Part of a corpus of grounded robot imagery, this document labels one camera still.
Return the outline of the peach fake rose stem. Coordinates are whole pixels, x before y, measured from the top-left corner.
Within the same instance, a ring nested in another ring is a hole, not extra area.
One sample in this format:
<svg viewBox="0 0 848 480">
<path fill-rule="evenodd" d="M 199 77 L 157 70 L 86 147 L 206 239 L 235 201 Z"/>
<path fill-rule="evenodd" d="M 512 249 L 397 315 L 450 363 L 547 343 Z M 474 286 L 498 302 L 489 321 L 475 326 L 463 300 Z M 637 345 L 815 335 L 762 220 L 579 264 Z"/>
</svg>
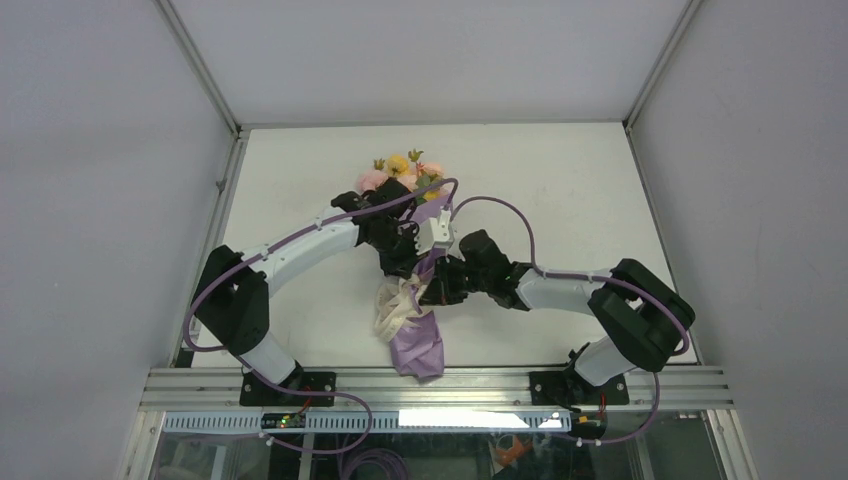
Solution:
<svg viewBox="0 0 848 480">
<path fill-rule="evenodd" d="M 411 186 L 414 190 L 429 186 L 444 178 L 444 169 L 441 165 L 433 162 L 423 162 L 421 156 L 423 151 L 413 149 L 408 151 L 407 157 L 410 162 L 410 175 L 414 178 Z"/>
</svg>

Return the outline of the cream ribbon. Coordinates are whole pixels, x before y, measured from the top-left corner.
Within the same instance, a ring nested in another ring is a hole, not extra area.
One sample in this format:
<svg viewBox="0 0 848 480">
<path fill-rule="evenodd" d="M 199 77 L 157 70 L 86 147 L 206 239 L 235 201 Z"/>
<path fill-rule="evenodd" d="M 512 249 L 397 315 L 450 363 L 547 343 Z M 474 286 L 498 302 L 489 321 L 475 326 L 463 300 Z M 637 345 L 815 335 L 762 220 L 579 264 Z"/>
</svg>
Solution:
<svg viewBox="0 0 848 480">
<path fill-rule="evenodd" d="M 377 317 L 374 332 L 383 342 L 389 343 L 402 328 L 417 328 L 413 319 L 432 312 L 419 302 L 426 284 L 415 274 L 409 279 L 389 277 L 379 287 L 375 300 Z"/>
</svg>

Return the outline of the purple wrapping paper sheet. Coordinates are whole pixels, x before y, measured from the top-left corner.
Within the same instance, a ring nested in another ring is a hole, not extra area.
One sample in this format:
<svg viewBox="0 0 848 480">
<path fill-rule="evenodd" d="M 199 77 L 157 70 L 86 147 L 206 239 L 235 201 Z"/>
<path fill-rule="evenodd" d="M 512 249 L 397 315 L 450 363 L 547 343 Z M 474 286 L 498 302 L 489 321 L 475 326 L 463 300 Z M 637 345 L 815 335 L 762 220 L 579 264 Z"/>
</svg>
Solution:
<svg viewBox="0 0 848 480">
<path fill-rule="evenodd" d="M 444 373 L 444 344 L 436 315 L 421 297 L 436 259 L 445 254 L 439 249 L 425 254 L 410 279 L 388 280 L 378 292 L 375 331 L 388 344 L 392 365 L 402 376 L 429 380 Z"/>
</svg>

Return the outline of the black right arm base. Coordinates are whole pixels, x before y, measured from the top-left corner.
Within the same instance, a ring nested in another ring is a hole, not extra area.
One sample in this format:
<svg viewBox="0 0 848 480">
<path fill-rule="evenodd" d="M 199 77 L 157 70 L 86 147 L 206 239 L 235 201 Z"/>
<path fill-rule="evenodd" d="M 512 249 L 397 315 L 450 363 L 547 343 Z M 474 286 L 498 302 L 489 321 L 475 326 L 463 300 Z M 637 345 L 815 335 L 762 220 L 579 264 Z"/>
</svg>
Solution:
<svg viewBox="0 0 848 480">
<path fill-rule="evenodd" d="M 529 391 L 534 406 L 557 405 L 575 412 L 580 406 L 622 406 L 630 403 L 623 374 L 612 377 L 601 386 L 594 386 L 576 372 L 576 361 L 589 346 L 569 352 L 569 362 L 554 370 L 530 371 Z"/>
</svg>

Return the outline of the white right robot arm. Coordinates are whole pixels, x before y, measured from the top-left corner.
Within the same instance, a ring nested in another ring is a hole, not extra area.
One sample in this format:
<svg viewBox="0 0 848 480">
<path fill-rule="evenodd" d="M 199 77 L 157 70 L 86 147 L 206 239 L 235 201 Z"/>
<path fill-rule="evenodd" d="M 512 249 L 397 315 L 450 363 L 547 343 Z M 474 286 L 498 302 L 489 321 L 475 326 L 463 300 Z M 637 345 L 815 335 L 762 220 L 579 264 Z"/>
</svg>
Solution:
<svg viewBox="0 0 848 480">
<path fill-rule="evenodd" d="M 543 272 L 509 260 L 484 230 L 463 238 L 459 252 L 436 260 L 419 305 L 454 305 L 484 293 L 505 309 L 563 310 L 599 322 L 604 337 L 571 352 L 564 371 L 565 394 L 578 405 L 592 403 L 620 374 L 661 371 L 696 319 L 687 301 L 635 259 L 599 272 Z"/>
</svg>

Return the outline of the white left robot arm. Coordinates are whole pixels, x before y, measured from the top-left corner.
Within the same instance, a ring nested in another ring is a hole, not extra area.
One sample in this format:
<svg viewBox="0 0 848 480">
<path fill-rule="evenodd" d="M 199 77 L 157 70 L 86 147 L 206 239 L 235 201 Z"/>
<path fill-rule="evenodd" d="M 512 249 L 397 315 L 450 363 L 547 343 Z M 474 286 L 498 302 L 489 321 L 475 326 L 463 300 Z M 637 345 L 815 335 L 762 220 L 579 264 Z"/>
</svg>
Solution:
<svg viewBox="0 0 848 480">
<path fill-rule="evenodd" d="M 387 276 L 409 278 L 421 256 L 412 219 L 419 194 L 395 179 L 335 197 L 309 225 L 252 250 L 226 245 L 208 256 L 190 306 L 192 317 L 222 348 L 264 377 L 263 394 L 294 403 L 302 367 L 270 332 L 270 299 L 287 282 L 325 259 L 361 244 L 378 254 Z"/>
</svg>

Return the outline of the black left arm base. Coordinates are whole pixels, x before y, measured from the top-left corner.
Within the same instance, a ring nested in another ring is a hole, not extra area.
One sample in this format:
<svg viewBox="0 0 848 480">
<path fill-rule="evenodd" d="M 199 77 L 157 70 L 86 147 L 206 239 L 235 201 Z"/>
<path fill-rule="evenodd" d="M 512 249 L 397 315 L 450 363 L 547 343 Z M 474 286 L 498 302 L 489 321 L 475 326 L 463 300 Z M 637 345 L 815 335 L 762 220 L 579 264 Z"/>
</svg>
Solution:
<svg viewBox="0 0 848 480">
<path fill-rule="evenodd" d="M 280 384 L 281 388 L 315 395 L 295 395 L 273 388 L 253 371 L 242 370 L 242 389 L 239 405 L 243 407 L 330 407 L 335 403 L 331 392 L 336 391 L 337 374 L 332 371 L 306 370 L 298 366 L 294 376 Z"/>
</svg>

